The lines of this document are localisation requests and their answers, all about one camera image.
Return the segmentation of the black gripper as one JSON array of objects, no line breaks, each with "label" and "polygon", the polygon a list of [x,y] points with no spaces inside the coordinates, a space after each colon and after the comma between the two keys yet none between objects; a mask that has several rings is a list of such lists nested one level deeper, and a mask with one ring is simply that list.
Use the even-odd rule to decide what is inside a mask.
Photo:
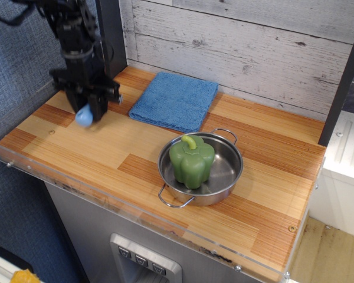
[{"label": "black gripper", "polygon": [[[77,87],[89,90],[101,90],[88,96],[88,104],[93,121],[100,121],[107,112],[108,99],[120,99],[120,85],[106,74],[104,61],[95,53],[68,55],[65,57],[66,68],[51,69],[50,75],[61,88]],[[71,88],[66,88],[67,99],[75,113],[86,105],[86,98]]]}]

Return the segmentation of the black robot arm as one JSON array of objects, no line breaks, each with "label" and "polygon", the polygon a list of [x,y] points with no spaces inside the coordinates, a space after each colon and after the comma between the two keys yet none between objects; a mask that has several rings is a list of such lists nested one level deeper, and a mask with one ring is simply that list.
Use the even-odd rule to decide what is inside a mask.
[{"label": "black robot arm", "polygon": [[109,101],[121,103],[119,84],[106,73],[96,35],[96,18],[85,1],[21,1],[26,8],[9,21],[19,25],[34,9],[44,17],[59,40],[65,68],[52,69],[54,85],[64,90],[75,112],[89,106],[94,121],[107,112]]}]

